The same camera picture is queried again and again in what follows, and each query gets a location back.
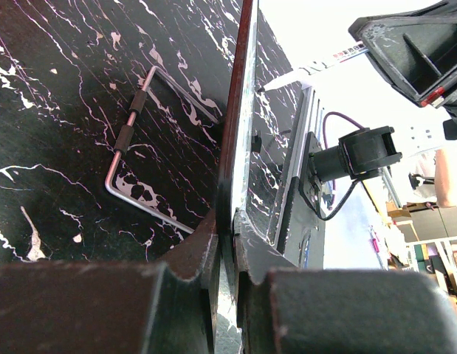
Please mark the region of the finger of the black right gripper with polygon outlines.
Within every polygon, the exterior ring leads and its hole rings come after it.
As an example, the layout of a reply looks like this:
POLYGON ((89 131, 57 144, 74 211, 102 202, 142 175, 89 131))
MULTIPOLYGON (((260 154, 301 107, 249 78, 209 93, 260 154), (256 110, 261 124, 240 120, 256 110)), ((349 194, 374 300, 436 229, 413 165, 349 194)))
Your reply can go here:
POLYGON ((394 90, 419 107, 457 109, 457 1, 358 18, 348 29, 394 90))

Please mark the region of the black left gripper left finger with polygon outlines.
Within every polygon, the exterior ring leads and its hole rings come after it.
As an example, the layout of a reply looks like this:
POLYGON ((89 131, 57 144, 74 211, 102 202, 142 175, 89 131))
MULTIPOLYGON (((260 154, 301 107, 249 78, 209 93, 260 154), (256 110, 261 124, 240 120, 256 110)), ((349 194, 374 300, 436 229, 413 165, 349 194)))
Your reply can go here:
POLYGON ((212 353, 216 215, 149 263, 47 261, 0 268, 0 353, 212 353))

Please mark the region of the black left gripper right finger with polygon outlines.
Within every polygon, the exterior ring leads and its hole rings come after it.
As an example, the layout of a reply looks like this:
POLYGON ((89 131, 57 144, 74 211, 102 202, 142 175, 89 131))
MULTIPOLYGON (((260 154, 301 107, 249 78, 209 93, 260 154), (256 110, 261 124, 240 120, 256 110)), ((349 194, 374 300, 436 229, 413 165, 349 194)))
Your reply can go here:
POLYGON ((236 320, 246 353, 457 353, 457 315, 413 271, 308 270, 234 217, 236 320))

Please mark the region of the white whiteboard marker pen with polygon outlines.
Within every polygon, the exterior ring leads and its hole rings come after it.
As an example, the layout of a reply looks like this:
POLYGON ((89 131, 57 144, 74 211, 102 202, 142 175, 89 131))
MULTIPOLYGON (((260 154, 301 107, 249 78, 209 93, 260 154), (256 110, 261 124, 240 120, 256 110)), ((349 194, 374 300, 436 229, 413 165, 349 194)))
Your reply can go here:
POLYGON ((350 46, 344 50, 335 52, 334 54, 328 55, 323 59, 312 60, 304 66, 300 66, 290 72, 287 72, 286 74, 274 78, 273 80, 261 86, 257 92, 262 93, 277 90, 294 82, 301 83, 303 88, 311 87, 312 84, 310 83, 309 77, 324 72, 333 66, 344 63, 347 60, 351 60, 352 58, 363 55, 367 52, 367 46, 362 41, 358 41, 353 46, 350 46))

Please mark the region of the small white whiteboard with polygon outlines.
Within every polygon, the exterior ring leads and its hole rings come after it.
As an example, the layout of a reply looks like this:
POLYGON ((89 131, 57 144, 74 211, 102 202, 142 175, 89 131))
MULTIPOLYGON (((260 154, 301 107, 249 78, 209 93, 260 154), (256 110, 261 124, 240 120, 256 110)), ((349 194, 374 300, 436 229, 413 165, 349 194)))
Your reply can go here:
MULTIPOLYGON (((224 118, 219 177, 216 193, 216 230, 221 242, 227 280, 231 293, 238 293, 238 266, 236 263, 234 220, 236 213, 245 209, 249 163, 252 146, 252 116, 255 100, 255 68, 258 43, 258 1, 244 1, 236 42, 235 60, 230 81, 227 111, 224 118)), ((155 208, 132 198, 113 186, 114 175, 122 156, 128 150, 134 133, 134 123, 141 114, 150 84, 154 76, 161 77, 172 85, 183 97, 196 107, 200 104, 159 66, 152 66, 142 88, 138 90, 131 104, 127 123, 121 128, 114 147, 114 157, 104 182, 112 195, 141 209, 184 232, 191 232, 189 226, 175 221, 155 208)))

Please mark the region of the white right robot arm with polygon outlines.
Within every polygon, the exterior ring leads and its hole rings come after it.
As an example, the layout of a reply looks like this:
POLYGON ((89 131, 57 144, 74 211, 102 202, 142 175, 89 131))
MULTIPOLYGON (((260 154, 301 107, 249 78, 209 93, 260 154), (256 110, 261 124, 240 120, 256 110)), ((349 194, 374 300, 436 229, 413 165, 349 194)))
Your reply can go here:
MULTIPOLYGON (((382 78, 414 105, 444 108, 444 138, 457 141, 457 1, 440 1, 429 7, 389 15, 358 18, 348 29, 382 78)), ((402 154, 392 140, 393 128, 360 128, 339 139, 334 147, 314 152, 305 149, 299 193, 322 221, 320 188, 328 181, 349 176, 352 185, 380 175, 402 154)))

